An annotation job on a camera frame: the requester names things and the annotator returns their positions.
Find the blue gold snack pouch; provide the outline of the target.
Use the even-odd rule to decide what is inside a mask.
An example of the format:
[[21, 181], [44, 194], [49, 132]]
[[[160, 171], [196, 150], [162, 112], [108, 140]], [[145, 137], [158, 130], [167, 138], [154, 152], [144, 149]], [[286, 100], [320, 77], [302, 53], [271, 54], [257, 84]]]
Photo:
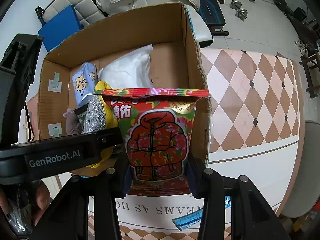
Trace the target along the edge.
[[190, 214], [174, 218], [172, 219], [172, 222], [176, 228], [178, 228], [178, 230], [183, 231], [200, 222], [202, 219], [202, 214], [203, 208], [200, 208], [197, 211], [192, 211]]

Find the yellow silver snack bag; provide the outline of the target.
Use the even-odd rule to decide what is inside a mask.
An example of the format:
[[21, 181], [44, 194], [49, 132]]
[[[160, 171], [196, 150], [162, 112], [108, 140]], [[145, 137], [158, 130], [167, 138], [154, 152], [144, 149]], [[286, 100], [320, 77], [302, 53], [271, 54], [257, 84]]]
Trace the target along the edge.
[[[111, 89], [110, 85], [105, 81], [99, 81], [95, 85], [95, 92], [97, 90]], [[92, 95], [89, 102], [84, 120], [84, 133], [102, 131], [103, 129], [110, 129], [118, 127], [118, 122], [114, 117], [113, 111], [108, 106], [101, 95]], [[96, 164], [88, 165], [86, 167], [96, 170], [102, 168], [108, 158], [112, 155], [113, 146], [102, 150], [101, 161]]]

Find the blue cartoon tissue pack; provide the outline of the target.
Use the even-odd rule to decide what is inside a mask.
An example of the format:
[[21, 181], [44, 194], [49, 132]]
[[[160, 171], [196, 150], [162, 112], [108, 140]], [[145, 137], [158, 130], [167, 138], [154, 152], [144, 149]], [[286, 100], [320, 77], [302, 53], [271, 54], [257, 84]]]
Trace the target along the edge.
[[73, 74], [72, 84], [74, 87], [75, 101], [78, 107], [87, 104], [92, 97], [97, 84], [97, 68], [95, 64], [85, 62]]

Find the red floral wipes pack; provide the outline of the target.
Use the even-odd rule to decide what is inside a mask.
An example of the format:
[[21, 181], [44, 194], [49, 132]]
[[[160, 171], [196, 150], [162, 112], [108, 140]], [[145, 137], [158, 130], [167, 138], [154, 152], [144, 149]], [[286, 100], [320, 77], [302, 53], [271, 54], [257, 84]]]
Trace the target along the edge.
[[184, 175], [197, 102], [205, 89], [97, 87], [124, 140], [132, 171], [129, 193], [160, 197], [187, 194]]

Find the white soft plastic pack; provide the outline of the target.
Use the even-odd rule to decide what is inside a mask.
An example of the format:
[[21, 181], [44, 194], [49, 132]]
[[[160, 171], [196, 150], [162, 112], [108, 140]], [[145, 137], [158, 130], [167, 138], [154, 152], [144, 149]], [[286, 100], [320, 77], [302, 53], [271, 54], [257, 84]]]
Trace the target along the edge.
[[150, 78], [153, 46], [147, 45], [133, 50], [102, 68], [98, 77], [112, 89], [152, 88]]

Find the round grey stool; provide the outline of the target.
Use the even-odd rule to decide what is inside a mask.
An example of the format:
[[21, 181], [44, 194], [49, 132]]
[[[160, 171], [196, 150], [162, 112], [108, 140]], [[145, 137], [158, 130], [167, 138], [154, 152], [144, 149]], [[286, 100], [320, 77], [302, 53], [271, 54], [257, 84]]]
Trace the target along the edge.
[[297, 218], [308, 213], [319, 200], [319, 123], [305, 122], [302, 158], [297, 178], [282, 214]]

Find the pink plush toy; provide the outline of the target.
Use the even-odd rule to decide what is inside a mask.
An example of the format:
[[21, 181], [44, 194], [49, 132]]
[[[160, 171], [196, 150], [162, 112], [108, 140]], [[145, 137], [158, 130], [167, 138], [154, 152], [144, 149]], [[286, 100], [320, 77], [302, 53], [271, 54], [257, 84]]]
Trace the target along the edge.
[[67, 135], [75, 135], [82, 133], [82, 126], [77, 115], [70, 108], [67, 109], [67, 112], [63, 114], [66, 118], [66, 133]]

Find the green dark snack bag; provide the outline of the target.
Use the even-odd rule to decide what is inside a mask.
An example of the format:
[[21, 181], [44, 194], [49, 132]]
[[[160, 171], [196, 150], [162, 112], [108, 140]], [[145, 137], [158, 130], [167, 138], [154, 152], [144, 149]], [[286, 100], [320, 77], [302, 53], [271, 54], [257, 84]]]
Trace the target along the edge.
[[87, 115], [87, 108], [88, 108], [88, 104], [85, 104], [85, 105], [73, 110], [73, 112], [76, 114], [76, 117], [77, 117], [81, 127], [84, 126], [84, 122], [85, 122], [86, 115]]

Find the checkered table mat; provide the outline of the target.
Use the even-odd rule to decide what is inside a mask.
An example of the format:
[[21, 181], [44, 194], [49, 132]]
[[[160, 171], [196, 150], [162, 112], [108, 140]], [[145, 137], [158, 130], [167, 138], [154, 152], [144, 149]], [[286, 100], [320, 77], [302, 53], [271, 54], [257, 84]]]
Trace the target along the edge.
[[[185, 63], [182, 52], [174, 43], [153, 45], [150, 75], [154, 84], [163, 74], [164, 81], [169, 81], [169, 74], [174, 73], [172, 64]], [[209, 47], [200, 53], [212, 96], [208, 165], [227, 177], [246, 174], [279, 215], [303, 146], [303, 92], [298, 67], [280, 54], [276, 57]], [[73, 89], [69, 91], [65, 79], [75, 71], [65, 67], [58, 70], [62, 92], [46, 88], [50, 102], [46, 105], [44, 97], [40, 100], [40, 109], [62, 109], [57, 118], [52, 115], [48, 120], [49, 124], [61, 124], [63, 133], [63, 114], [76, 108]], [[171, 219], [196, 211], [202, 204], [203, 200], [195, 200], [191, 194], [117, 199], [121, 234], [125, 239], [195, 239], [200, 223], [179, 232]]]

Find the blue folded mat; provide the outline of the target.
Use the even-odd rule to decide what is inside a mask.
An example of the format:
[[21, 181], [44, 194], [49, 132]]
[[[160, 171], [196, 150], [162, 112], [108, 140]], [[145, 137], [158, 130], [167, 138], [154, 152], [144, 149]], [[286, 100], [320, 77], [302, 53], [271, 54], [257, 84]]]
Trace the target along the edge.
[[38, 34], [43, 37], [47, 52], [59, 46], [65, 39], [83, 29], [73, 5], [69, 5], [45, 23]]

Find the white padded chair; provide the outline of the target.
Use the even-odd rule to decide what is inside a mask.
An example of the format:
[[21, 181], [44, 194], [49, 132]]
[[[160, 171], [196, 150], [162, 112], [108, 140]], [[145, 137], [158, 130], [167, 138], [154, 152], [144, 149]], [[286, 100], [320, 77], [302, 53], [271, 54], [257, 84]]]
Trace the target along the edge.
[[[37, 7], [35, 11], [40, 22], [45, 24], [69, 5], [74, 6], [76, 15], [83, 27], [87, 27], [90, 24], [109, 16], [98, 7], [96, 0], [53, 0], [46, 8]], [[196, 10], [190, 5], [185, 5], [189, 10], [195, 37], [199, 42], [200, 47], [204, 48], [211, 45], [214, 38], [200, 16], [199, 10]]]

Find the dark wooden chair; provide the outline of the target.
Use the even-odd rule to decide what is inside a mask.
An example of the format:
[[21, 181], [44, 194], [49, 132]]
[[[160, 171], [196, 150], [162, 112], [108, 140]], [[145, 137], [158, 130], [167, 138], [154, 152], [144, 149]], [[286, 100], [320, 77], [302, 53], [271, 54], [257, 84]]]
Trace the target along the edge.
[[311, 74], [313, 74], [313, 70], [319, 70], [319, 53], [315, 53], [310, 57], [301, 56], [299, 64], [303, 67], [304, 73], [306, 75], [308, 87], [305, 91], [309, 93], [311, 99], [314, 99], [318, 96], [315, 91], [319, 90], [319, 82], [318, 84], [314, 85]]

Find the brown cardboard box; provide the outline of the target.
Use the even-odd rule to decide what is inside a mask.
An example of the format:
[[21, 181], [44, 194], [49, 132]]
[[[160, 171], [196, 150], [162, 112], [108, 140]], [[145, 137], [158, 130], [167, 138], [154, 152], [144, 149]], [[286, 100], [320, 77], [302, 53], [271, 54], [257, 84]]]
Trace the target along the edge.
[[210, 93], [187, 7], [119, 13], [49, 52], [38, 92], [40, 138], [66, 138], [66, 113], [82, 106], [81, 133], [120, 129], [139, 183], [183, 179], [195, 147], [206, 158]]

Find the chrome dumbbell pair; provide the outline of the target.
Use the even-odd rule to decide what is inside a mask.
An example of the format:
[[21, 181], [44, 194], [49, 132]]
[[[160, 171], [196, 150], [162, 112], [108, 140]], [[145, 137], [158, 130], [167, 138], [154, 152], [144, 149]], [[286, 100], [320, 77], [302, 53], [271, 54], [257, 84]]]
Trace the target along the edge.
[[236, 17], [242, 21], [247, 19], [248, 11], [242, 7], [242, 3], [238, 0], [232, 0], [229, 7], [236, 11]]

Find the black weight bench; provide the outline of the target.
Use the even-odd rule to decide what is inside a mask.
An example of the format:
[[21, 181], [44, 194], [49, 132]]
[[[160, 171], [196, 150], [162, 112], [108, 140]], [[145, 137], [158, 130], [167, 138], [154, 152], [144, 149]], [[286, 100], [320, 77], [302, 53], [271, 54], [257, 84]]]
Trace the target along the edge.
[[200, 0], [199, 14], [213, 36], [229, 35], [223, 30], [226, 22], [217, 0]]

